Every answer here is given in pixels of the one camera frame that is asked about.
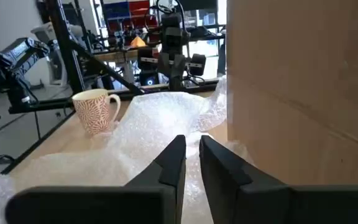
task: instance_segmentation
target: orange object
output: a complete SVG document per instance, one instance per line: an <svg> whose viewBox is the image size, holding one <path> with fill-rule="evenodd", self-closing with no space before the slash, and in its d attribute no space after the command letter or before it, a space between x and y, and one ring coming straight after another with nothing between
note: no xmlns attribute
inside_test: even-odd
<svg viewBox="0 0 358 224"><path fill-rule="evenodd" d="M131 42L131 47L145 47L145 46L146 46L146 43L140 37L136 37Z"/></svg>

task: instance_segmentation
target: cable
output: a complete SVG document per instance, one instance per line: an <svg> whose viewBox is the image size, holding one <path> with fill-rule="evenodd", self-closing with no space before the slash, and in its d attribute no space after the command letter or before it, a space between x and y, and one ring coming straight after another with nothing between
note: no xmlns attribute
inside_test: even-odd
<svg viewBox="0 0 358 224"><path fill-rule="evenodd" d="M150 90L146 90L145 88L139 87L139 89L141 89L144 93L151 93Z"/></svg>
<svg viewBox="0 0 358 224"><path fill-rule="evenodd" d="M8 159L11 162L15 161L15 159L12 156L9 156L9 155L0 155L0 159Z"/></svg>
<svg viewBox="0 0 358 224"><path fill-rule="evenodd" d="M67 103L70 102L71 98L73 97L74 93L71 94L71 96L68 98L68 100L66 100L65 104L63 105L63 114L65 115L65 117L67 117L67 113L66 113L66 106Z"/></svg>
<svg viewBox="0 0 358 224"><path fill-rule="evenodd" d="M144 14L144 27L146 28L147 32L150 32L149 26L147 25L147 19L146 19L147 15L150 12L150 8L151 8L151 6L149 6L149 8L146 10L146 13Z"/></svg>
<svg viewBox="0 0 358 224"><path fill-rule="evenodd" d="M34 93L30 90L30 88L27 86L27 84L24 83L24 81L21 80L20 78L17 78L16 80L18 80L19 82L22 83L22 85L24 85L24 88L25 88L25 89L30 93L30 95L35 99L35 102L36 102L37 104L39 104L40 101L39 101L38 98L34 95Z"/></svg>
<svg viewBox="0 0 358 224"><path fill-rule="evenodd" d="M181 24L182 24L182 28L183 31L187 34L186 31L186 26L185 26L185 11L183 10L183 6L181 5L179 0L175 0L178 3L179 9L180 9L180 15L181 15ZM157 0L157 2L155 3L157 5L157 7L160 7L160 5L158 4L160 2L160 0ZM186 43L186 49L187 49L187 57L190 58L190 46L189 46L189 42Z"/></svg>
<svg viewBox="0 0 358 224"><path fill-rule="evenodd" d="M118 71L115 71L115 72L117 72L117 73L122 73L122 71L123 71L124 69L123 68L121 68L120 70L118 70ZM116 79L113 77L113 76L111 76L110 74L104 74L104 75L101 75L101 76L96 76L96 78L93 80L93 82L94 83L96 83L100 78L103 78L103 77L106 77L106 76L110 76L111 78L112 78L112 82L114 82L114 81L116 81Z"/></svg>
<svg viewBox="0 0 358 224"><path fill-rule="evenodd" d="M167 6L157 6L157 9L160 11L160 12L163 12L165 14L172 14L174 13L175 11L173 11L172 9L168 8Z"/></svg>
<svg viewBox="0 0 358 224"><path fill-rule="evenodd" d="M205 84L205 79L204 78L201 78L201 77L198 77L198 76L190 74L188 68L186 69L186 73L187 73L187 77L183 79L184 81L188 80L188 81L190 81L190 82L192 82L192 83L194 83L195 85L198 85L198 86L203 86ZM203 81L203 84L200 84L200 83L192 80L191 78L199 78L200 80Z"/></svg>
<svg viewBox="0 0 358 224"><path fill-rule="evenodd" d="M161 41L158 41L158 42L148 42L148 38L149 38L150 34L159 34L160 31L161 31L161 27L151 28L150 31L146 33L146 35L143 37L142 40L143 40L145 43L147 43L147 45L148 45L149 47L153 47L153 45L156 46L156 45L158 45L158 44L161 44Z"/></svg>

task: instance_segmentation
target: white wall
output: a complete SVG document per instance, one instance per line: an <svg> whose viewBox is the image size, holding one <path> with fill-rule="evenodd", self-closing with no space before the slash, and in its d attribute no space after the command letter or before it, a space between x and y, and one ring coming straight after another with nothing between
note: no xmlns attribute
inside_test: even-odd
<svg viewBox="0 0 358 224"><path fill-rule="evenodd" d="M0 0L0 50L19 37L31 37L30 30L42 24L34 0ZM32 85L49 83L49 70L45 58L38 61L26 74Z"/></svg>
<svg viewBox="0 0 358 224"><path fill-rule="evenodd" d="M227 22L227 0L218 0L218 24Z"/></svg>

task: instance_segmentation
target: mug handle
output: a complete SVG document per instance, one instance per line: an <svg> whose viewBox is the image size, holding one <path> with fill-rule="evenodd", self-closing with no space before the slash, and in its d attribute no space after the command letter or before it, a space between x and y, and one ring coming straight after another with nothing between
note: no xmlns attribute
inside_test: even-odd
<svg viewBox="0 0 358 224"><path fill-rule="evenodd" d="M114 122L116 120L116 118L117 118L119 109L121 108L121 100L120 100L119 96L117 96L115 94L109 95L108 98L109 99L113 98L117 102L117 110L116 110L114 116L112 117L112 121Z"/></svg>

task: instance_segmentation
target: black metal bar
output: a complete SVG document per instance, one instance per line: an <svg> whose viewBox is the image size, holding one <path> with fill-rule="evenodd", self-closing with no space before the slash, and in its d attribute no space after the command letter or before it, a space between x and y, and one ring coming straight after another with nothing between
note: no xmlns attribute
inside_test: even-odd
<svg viewBox="0 0 358 224"><path fill-rule="evenodd" d="M62 53L63 61L66 66L68 79L70 81L73 93L79 93L85 90L84 81L80 70L76 54L70 48L70 33L67 26L67 20L60 0L46 0L50 20Z"/></svg>
<svg viewBox="0 0 358 224"><path fill-rule="evenodd" d="M26 107L12 106L9 108L9 113L10 114L29 113L34 111L62 109L72 106L73 106L73 102L71 102L70 98L62 98L57 100L41 100L39 101L39 103L35 105L30 105Z"/></svg>
<svg viewBox="0 0 358 224"><path fill-rule="evenodd" d="M215 9L215 24L219 24L218 23L218 7L216 7ZM216 35L219 33L219 27L216 27ZM220 44L221 44L221 39L218 39L215 41L216 44L216 48L217 50L219 51L219 48L220 48Z"/></svg>
<svg viewBox="0 0 358 224"><path fill-rule="evenodd" d="M106 16L106 11L104 10L104 1L103 0L100 0L100 7L102 7L103 19L104 19L104 24L106 25L106 28L107 28L107 33L108 33L108 35L110 35L110 26L109 26L109 21Z"/></svg>
<svg viewBox="0 0 358 224"><path fill-rule="evenodd" d="M218 80L205 81L205 82L201 82L200 86L181 88L179 90L183 91L185 93L202 93L202 92L207 92L207 91L214 91L216 89L217 83L218 83ZM153 88L145 88L144 90L145 90L146 94L170 91L168 84L166 84L164 86L159 85L158 87L153 87ZM114 94L117 94L120 97L121 101L129 101L129 100L132 100L133 97L136 96L129 91L116 92Z"/></svg>
<svg viewBox="0 0 358 224"><path fill-rule="evenodd" d="M112 84L110 76L102 77L102 83L103 83L103 88L105 88L107 90L113 90L114 89L114 85Z"/></svg>
<svg viewBox="0 0 358 224"><path fill-rule="evenodd" d="M98 29L99 29L100 35L102 35L102 29L101 29L102 25L100 24L100 21L99 21L98 5L95 0L92 0L92 4L93 4L94 14L96 16L96 22L98 23Z"/></svg>
<svg viewBox="0 0 358 224"><path fill-rule="evenodd" d="M36 150L44 141L49 138L58 128L60 128L61 125L63 125L68 119L71 118L75 114L75 111L72 111L66 118L64 118L61 122L59 122L54 128L52 128L50 131L48 131L47 134L42 136L42 138L38 141L36 141L28 150L26 150L23 154L21 154L17 159L14 160L13 163L11 163L7 168L5 168L1 174L8 174L10 171L15 169L17 165L19 165L27 156L31 154L34 150Z"/></svg>
<svg viewBox="0 0 358 224"><path fill-rule="evenodd" d="M130 50L128 51L132 51L132 50L139 50L142 47L131 47ZM104 54L111 54L111 53L117 53L117 52L122 52L122 49L114 49L114 50L108 50L108 51L102 51L102 52L95 52L92 55L104 55Z"/></svg>
<svg viewBox="0 0 358 224"><path fill-rule="evenodd" d="M89 50L89 52L92 52L90 38L88 37L88 31L86 31L84 19L82 18L80 3L78 2L78 0L74 0L74 4L76 7L77 17L78 17L78 20L80 21L80 26L82 29L82 35L83 35L82 38L85 42L86 48Z"/></svg>
<svg viewBox="0 0 358 224"><path fill-rule="evenodd" d="M219 39L225 39L226 35L210 35L206 37L190 37L189 42L196 42L201 40L219 40Z"/></svg>
<svg viewBox="0 0 358 224"><path fill-rule="evenodd" d="M225 24L203 25L203 27L207 29L213 29L213 28L224 27L224 26L226 25Z"/></svg>
<svg viewBox="0 0 358 224"><path fill-rule="evenodd" d="M35 125L37 126L38 140L40 140L41 139L40 123L38 121L38 115L36 111L34 111L34 115L35 115Z"/></svg>
<svg viewBox="0 0 358 224"><path fill-rule="evenodd" d="M157 26L160 25L160 20L161 20L161 17L160 17L160 11L157 9Z"/></svg>
<svg viewBox="0 0 358 224"><path fill-rule="evenodd" d="M137 86L127 82L127 80L125 80L122 76L120 76L120 74L115 72L113 69L111 69L108 65L104 64L102 61L94 58L91 54L85 51L84 48L82 48L77 43L71 41L70 46L73 50L77 51L80 56L88 59L89 63L92 64L94 68L100 69L101 71L105 71L110 76L112 76L115 80L117 80L119 83L123 84L126 88L128 88L128 90L132 91L135 95L144 94L142 90L140 90Z"/></svg>

